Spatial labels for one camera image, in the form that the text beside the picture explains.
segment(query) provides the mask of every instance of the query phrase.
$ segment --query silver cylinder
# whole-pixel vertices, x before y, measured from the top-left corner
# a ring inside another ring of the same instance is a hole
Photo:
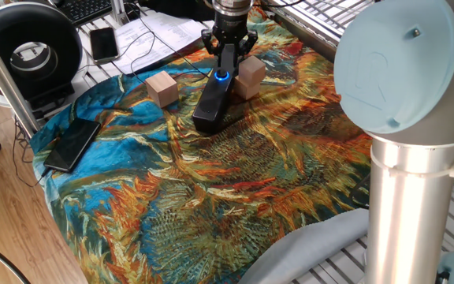
[[[2,94],[8,100],[8,103],[13,109],[13,112],[17,116],[17,119],[22,124],[24,131],[28,137],[31,138],[34,133],[39,130],[39,124],[36,121],[32,110],[29,105],[25,102],[24,97],[20,93],[15,81],[8,72],[5,64],[0,57],[0,90]]]
[[[451,199],[454,145],[374,137],[367,284],[434,284]]]
[[[213,7],[220,14],[236,17],[250,12],[253,0],[214,0]]]

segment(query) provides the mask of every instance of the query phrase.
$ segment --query black cable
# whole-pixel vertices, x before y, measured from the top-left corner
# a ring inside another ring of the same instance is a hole
[[[138,35],[138,37],[136,37],[136,38],[127,46],[127,48],[125,48],[124,52],[119,56],[119,58],[121,58],[122,56],[124,56],[124,54],[127,53],[127,51],[129,50],[129,48],[131,47],[131,45],[133,45],[136,41],[138,41],[138,39],[140,39],[142,36],[144,36],[144,35],[146,35],[146,34],[148,34],[148,33],[152,33],[152,32],[145,32],[145,33],[143,33],[142,35]],[[115,67],[117,67],[117,69],[118,69],[118,66],[117,66],[113,61],[110,61],[110,63],[113,63],[113,64],[115,65]],[[82,69],[85,69],[85,68],[90,67],[90,66],[99,66],[99,65],[97,65],[97,64],[87,64],[86,66],[84,66],[84,67],[78,69],[78,71],[76,71],[76,72],[78,73],[78,72],[81,71]]]
[[[147,26],[147,24],[145,24],[145,22],[143,21],[143,19],[140,17],[140,21],[141,21],[141,24],[143,24],[145,26],[145,28],[148,29],[148,31],[150,31],[154,37],[156,37],[161,43],[164,43],[164,45],[166,45],[170,50],[172,50],[175,54],[177,54],[178,56],[180,56],[181,58],[183,58],[183,60],[185,60],[193,69],[197,70],[197,72],[203,74],[205,77],[208,77],[209,76],[207,74],[205,74],[204,72],[202,72],[201,70],[199,70],[199,68],[195,67],[185,56],[181,55],[180,53],[178,53],[178,51],[174,50],[169,44],[167,44],[166,42],[164,42],[162,39],[160,39],[158,36],[155,35],[155,33]]]
[[[15,137],[13,138],[13,148],[12,148],[12,160],[13,160],[13,165],[15,166],[15,175],[17,176],[17,178],[22,181],[24,184],[26,184],[28,187],[30,188],[33,188],[35,186],[37,186],[39,184],[39,182],[47,175],[48,171],[49,171],[49,168],[47,168],[43,174],[41,175],[41,178],[34,184],[34,185],[30,185],[28,184],[24,179],[22,179],[22,177],[19,176],[19,170],[17,168],[17,162],[15,162],[15,144],[17,143],[17,129],[20,128],[19,124],[18,124],[18,120],[17,118],[14,118],[15,119]]]
[[[185,74],[189,74],[189,73],[197,73],[197,71],[192,70],[192,71],[183,72],[183,73],[180,73],[180,74],[175,75],[175,76],[173,77],[173,79],[176,79],[176,78],[180,77],[181,75],[185,75]],[[194,81],[194,82],[192,82],[192,83],[195,83],[195,82],[197,82],[197,81],[199,81],[199,80],[202,80],[203,78],[206,78],[206,77],[203,76],[202,78],[200,78],[200,79],[198,79],[198,80],[196,80],[196,81]]]
[[[19,278],[22,284],[31,284],[27,278],[25,278],[22,271],[20,271],[11,261],[9,261],[5,256],[0,253],[0,262],[5,264],[5,266],[12,271],[15,276]]]
[[[25,139],[25,134],[24,134],[24,130],[22,129],[22,127],[20,126],[20,123],[17,123],[17,127],[19,129],[19,132],[15,135],[15,139],[17,140],[17,142],[19,143],[20,147],[22,148],[22,157],[20,158],[21,161],[23,163],[32,163],[32,160],[31,161],[26,161],[25,160],[25,153],[28,151],[29,148],[31,148],[29,146],[29,142],[27,139]]]
[[[355,201],[355,197],[353,196],[357,191],[359,191],[359,189],[365,185],[365,183],[370,179],[370,173],[364,177],[362,179],[362,181],[358,182],[355,187],[350,191],[350,196],[349,196],[349,199],[352,203],[356,204],[358,207],[360,208],[363,208],[363,209],[367,209],[369,210],[369,204],[365,205],[365,204],[361,204],[357,201]]]
[[[146,54],[143,54],[143,55],[139,56],[138,58],[134,59],[134,60],[131,62],[131,72],[132,72],[132,75],[134,75],[134,77],[136,77],[136,79],[138,79],[138,80],[141,82],[141,84],[144,84],[144,82],[136,75],[136,72],[134,71],[134,68],[132,67],[132,65],[134,64],[134,62],[140,60],[141,58],[143,58],[143,57],[145,57],[145,56],[147,56],[147,55],[149,55],[150,52],[152,51],[152,49],[154,49],[155,38],[156,38],[157,36],[155,36],[155,33],[152,32],[152,31],[150,31],[150,29],[148,29],[148,30],[149,30],[149,33],[151,33],[151,34],[154,36],[154,38],[151,40],[150,49],[148,50],[148,52],[147,52]]]
[[[272,4],[255,4],[253,5],[254,7],[268,7],[268,8],[285,8],[285,7],[289,7],[289,6],[294,6],[294,5],[297,5],[297,4],[300,4],[302,2],[304,2],[306,0],[299,0],[297,2],[293,2],[293,3],[289,3],[289,4],[284,4],[284,5],[272,5]]]

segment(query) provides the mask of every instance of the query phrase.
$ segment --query wooden cube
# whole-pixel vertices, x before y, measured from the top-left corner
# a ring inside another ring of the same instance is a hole
[[[166,72],[162,71],[145,80],[148,95],[158,107],[165,107],[178,100],[178,84]]]
[[[250,56],[240,63],[240,80],[247,86],[255,86],[266,77],[266,64],[255,56]]]
[[[236,76],[234,79],[234,92],[241,98],[248,100],[260,92],[260,83],[248,86],[240,80],[239,76]]]

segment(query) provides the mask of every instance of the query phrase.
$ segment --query cable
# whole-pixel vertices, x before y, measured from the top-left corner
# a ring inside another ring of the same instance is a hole
[[[140,60],[141,58],[143,58],[143,57],[145,57],[145,56],[147,56],[147,55],[149,55],[150,52],[152,51],[152,49],[154,48],[155,38],[156,38],[157,36],[155,36],[154,32],[152,32],[152,31],[150,31],[149,33],[151,33],[151,34],[154,36],[154,38],[151,40],[150,49],[148,50],[148,52],[147,52],[146,54],[143,54],[143,55],[139,56],[138,58],[134,59],[134,60],[131,62],[131,72],[132,72],[132,75],[134,75],[134,77],[136,77],[136,79],[138,79],[138,80],[141,82],[141,84],[144,84],[144,82],[136,75],[136,72],[134,71],[134,68],[132,67],[132,65],[134,64],[134,62]]]
[[[20,147],[23,150],[22,157],[20,159],[22,160],[23,163],[32,163],[32,160],[31,161],[25,160],[25,153],[30,148],[30,146],[29,146],[29,142],[27,141],[27,139],[25,139],[24,130],[22,130],[22,127],[20,127],[20,124],[18,125],[18,129],[19,129],[19,133],[17,133],[15,135],[15,139],[17,140],[17,142],[19,143]]]
[[[147,26],[147,24],[145,24],[145,22],[143,21],[143,19],[140,17],[140,21],[141,21],[141,24],[143,24],[145,26],[145,28],[148,29],[148,31],[150,31],[152,33],[152,35],[154,35],[155,38],[157,38],[161,43],[163,43],[164,45],[166,45],[170,50],[172,50],[175,54],[177,54],[178,56],[180,56],[183,60],[185,60],[193,69],[197,70],[197,72],[203,74],[205,77],[208,77],[209,76],[207,74],[205,74],[204,72],[202,72],[201,70],[199,70],[199,68],[195,67],[188,59],[185,58],[185,56],[181,55],[180,53],[178,53],[178,51],[174,50],[169,44],[167,44],[166,42],[164,42],[164,40],[160,39],[158,36],[155,35],[155,33]]]
[[[206,7],[210,8],[210,9],[214,9],[213,5],[211,5],[211,3],[208,2],[208,0],[203,0],[204,2],[204,5],[206,5]]]
[[[284,5],[272,5],[272,4],[255,4],[253,5],[254,7],[268,7],[268,8],[285,8],[289,6],[294,6],[297,4],[300,4],[306,0],[299,0],[297,2],[289,3],[289,4],[284,4]]]
[[[142,35],[138,35],[138,37],[136,37],[136,38],[127,46],[127,48],[125,48],[124,52],[119,56],[119,58],[121,58],[122,56],[124,56],[124,54],[127,53],[127,51],[129,50],[129,48],[131,47],[131,45],[133,45],[138,39],[140,39],[142,36],[144,36],[144,35],[146,35],[146,34],[148,34],[148,33],[151,33],[151,32],[145,32],[145,33],[143,33]],[[78,71],[76,71],[76,72],[78,73],[78,72],[81,71],[82,69],[85,69],[85,68],[90,67],[90,66],[99,66],[99,65],[97,65],[97,64],[87,64],[86,66],[84,66],[84,67],[78,69]]]
[[[355,185],[355,187],[350,191],[350,196],[349,196],[349,199],[350,199],[350,201],[351,201],[352,203],[356,204],[356,205],[357,205],[358,207],[360,207],[360,208],[367,209],[367,210],[369,210],[369,204],[365,205],[365,204],[361,204],[361,203],[357,202],[357,201],[355,200],[355,197],[354,197],[353,195],[354,195],[357,191],[359,191],[359,189],[360,189],[360,187],[362,187],[362,185],[365,185],[365,183],[369,180],[369,178],[370,178],[370,173],[369,173],[366,177],[364,177],[364,178],[362,179],[362,181],[360,181],[359,183],[357,183],[357,184]]]
[[[185,74],[189,74],[189,73],[197,73],[197,71],[192,70],[192,71],[183,72],[183,73],[180,73],[180,74],[175,75],[175,76],[173,77],[173,79],[176,79],[176,78],[180,77],[181,75],[185,75]]]
[[[41,175],[41,178],[34,185],[28,184],[24,179],[22,179],[22,177],[19,176],[19,170],[17,168],[17,162],[15,162],[15,144],[17,143],[17,129],[20,129],[20,124],[19,124],[17,118],[14,118],[14,119],[15,119],[15,137],[13,138],[12,160],[13,160],[13,165],[15,166],[15,175],[17,176],[17,178],[20,181],[22,181],[28,187],[33,188],[33,187],[37,186],[39,184],[39,182],[48,174],[48,171],[50,170],[50,168],[47,168],[43,172],[43,174]]]
[[[22,273],[22,271],[20,271],[11,261],[9,261],[1,253],[0,253],[0,262],[5,264],[5,266],[10,271],[12,271],[15,274],[15,276],[17,276],[19,278],[19,280],[20,280],[20,282],[22,282],[22,284],[31,284],[31,282],[29,282],[29,280],[27,278],[25,278],[25,276]]]
[[[254,7],[267,7],[267,8],[285,8],[285,7],[289,7],[289,6],[294,6],[294,5],[300,4],[300,3],[305,2],[305,1],[306,0],[299,0],[297,2],[284,4],[284,5],[256,4],[256,5],[253,5],[253,6]],[[342,10],[345,10],[347,12],[349,12],[349,11],[353,11],[353,12],[357,12],[357,13],[362,12],[362,10],[360,10],[360,9],[353,9],[353,8],[347,8],[347,7],[339,6],[338,4],[334,4],[332,2],[327,2],[325,0],[316,0],[316,1],[317,2],[321,2],[321,3],[325,3],[327,5],[334,6],[334,7],[338,8],[338,9],[342,9]]]

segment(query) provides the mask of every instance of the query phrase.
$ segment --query sunflower print fabric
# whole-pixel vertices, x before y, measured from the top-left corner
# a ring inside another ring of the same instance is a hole
[[[90,283],[236,283],[272,244],[355,208],[370,138],[341,110],[333,65],[260,9],[251,55],[267,76],[249,101],[233,95],[217,135],[195,131],[207,82],[183,59],[165,70],[179,101],[158,108],[135,77],[96,85],[32,139],[37,175],[74,118],[102,128],[71,174],[42,181],[47,203]],[[207,73],[203,48],[187,56]]]

